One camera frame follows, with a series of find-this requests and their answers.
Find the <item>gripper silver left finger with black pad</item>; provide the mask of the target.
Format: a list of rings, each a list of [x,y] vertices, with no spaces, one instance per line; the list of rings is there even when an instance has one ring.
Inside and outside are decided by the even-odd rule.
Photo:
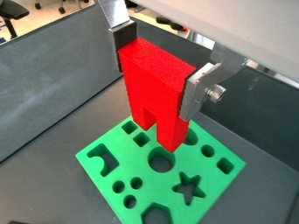
[[[137,22],[130,19],[126,0],[97,0],[107,20],[117,67],[122,70],[119,50],[137,40]]]

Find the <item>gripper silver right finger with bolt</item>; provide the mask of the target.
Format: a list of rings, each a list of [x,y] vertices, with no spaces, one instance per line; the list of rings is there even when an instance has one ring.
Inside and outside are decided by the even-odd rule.
[[[249,61],[244,55],[220,43],[214,45],[210,59],[216,64],[208,63],[185,81],[180,113],[185,121],[192,120],[208,100],[214,103],[221,101],[228,89],[220,83],[234,76]]]

